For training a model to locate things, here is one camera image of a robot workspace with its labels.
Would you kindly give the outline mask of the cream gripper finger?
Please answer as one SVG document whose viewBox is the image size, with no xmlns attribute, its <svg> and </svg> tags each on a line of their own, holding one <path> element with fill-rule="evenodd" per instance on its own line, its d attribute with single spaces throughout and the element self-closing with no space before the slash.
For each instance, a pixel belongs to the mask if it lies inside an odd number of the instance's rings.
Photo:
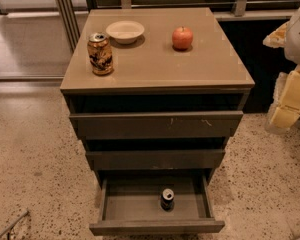
<svg viewBox="0 0 300 240">
<path fill-rule="evenodd" d="M 270 48 L 284 48 L 286 43 L 286 30 L 288 23 L 283 23 L 276 30 L 267 35 L 263 44 Z"/>
<path fill-rule="evenodd" d="M 269 109 L 269 125 L 289 129 L 300 117 L 300 65 L 289 74 L 279 74 L 273 99 Z"/>
</svg>

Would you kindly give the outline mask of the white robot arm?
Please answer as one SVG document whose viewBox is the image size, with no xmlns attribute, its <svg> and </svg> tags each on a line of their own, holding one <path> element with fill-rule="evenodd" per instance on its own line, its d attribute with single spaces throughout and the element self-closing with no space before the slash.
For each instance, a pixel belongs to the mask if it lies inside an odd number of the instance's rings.
<svg viewBox="0 0 300 240">
<path fill-rule="evenodd" d="M 283 48 L 285 58 L 296 64 L 289 74 L 281 72 L 276 79 L 273 103 L 267 114 L 265 129 L 283 134 L 300 118 L 300 7 L 288 22 L 269 34 L 263 44 Z"/>
</svg>

